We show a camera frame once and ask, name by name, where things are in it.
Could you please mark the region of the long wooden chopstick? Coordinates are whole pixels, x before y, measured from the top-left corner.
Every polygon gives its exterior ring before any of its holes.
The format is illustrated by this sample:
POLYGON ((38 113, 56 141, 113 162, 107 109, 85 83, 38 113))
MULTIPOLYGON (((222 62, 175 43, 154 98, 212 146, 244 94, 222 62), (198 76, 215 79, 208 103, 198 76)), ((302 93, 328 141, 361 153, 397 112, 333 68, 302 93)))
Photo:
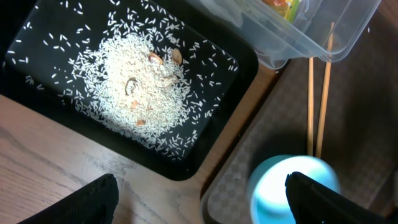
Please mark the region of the long wooden chopstick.
POLYGON ((325 129, 325 118, 328 102, 328 92, 330 86, 330 75, 331 75, 331 62, 327 61, 325 65, 324 79, 323 79, 323 90, 320 105, 320 115, 318 121, 318 133, 317 133, 317 145, 315 155, 317 158, 322 156, 322 145, 323 145, 323 135, 325 129))

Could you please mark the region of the pile of cooked rice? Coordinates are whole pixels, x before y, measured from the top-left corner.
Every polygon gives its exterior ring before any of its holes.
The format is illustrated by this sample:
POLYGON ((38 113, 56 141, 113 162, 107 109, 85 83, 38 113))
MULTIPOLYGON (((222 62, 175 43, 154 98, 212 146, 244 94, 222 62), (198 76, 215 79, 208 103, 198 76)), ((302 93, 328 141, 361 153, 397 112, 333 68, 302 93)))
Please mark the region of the pile of cooked rice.
POLYGON ((37 1, 3 66, 172 162, 239 75, 235 58, 154 1, 37 1))

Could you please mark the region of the short wooden chopstick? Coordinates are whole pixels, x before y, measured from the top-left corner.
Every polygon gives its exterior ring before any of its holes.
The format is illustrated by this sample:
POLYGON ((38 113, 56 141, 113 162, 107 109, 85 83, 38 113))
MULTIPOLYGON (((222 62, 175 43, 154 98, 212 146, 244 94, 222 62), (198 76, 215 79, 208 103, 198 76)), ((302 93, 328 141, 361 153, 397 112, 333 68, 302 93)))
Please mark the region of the short wooden chopstick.
POLYGON ((313 156, 313 58, 308 60, 307 154, 313 156))

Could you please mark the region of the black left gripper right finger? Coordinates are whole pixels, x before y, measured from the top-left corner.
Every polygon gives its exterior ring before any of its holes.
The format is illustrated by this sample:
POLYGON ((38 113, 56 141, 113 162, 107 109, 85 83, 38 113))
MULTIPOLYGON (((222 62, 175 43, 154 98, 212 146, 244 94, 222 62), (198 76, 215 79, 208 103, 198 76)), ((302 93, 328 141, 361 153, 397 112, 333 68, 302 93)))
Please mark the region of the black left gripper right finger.
POLYGON ((285 192, 296 223, 391 224, 335 191, 300 173, 289 174, 285 192))

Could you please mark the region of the light blue rice bowl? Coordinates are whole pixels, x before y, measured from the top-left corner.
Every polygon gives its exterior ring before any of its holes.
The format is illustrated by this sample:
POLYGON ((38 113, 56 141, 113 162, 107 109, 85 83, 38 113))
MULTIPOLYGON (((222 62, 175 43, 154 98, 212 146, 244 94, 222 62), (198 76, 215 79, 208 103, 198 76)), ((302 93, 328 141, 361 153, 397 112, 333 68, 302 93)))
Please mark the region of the light blue rice bowl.
POLYGON ((340 193, 337 175, 325 161, 312 156, 270 157, 254 169, 248 180, 247 200, 253 223, 295 223, 285 192, 286 178, 293 172, 340 193))

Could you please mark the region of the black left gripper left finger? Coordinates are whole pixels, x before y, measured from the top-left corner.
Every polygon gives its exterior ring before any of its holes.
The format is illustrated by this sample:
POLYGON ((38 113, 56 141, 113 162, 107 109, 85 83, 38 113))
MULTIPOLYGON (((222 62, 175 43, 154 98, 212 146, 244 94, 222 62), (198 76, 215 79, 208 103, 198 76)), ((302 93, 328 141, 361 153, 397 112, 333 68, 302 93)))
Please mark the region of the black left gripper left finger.
POLYGON ((119 202, 113 174, 105 174, 19 224, 111 224, 119 202))

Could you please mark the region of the yellow snack wrapper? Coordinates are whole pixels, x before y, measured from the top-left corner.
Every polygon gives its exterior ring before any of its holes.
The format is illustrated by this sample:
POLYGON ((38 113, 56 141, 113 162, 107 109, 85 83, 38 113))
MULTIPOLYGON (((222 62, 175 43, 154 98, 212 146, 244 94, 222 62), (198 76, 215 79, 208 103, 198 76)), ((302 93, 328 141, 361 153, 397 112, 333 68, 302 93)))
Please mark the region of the yellow snack wrapper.
POLYGON ((300 0, 262 0, 285 20, 293 23, 300 0))

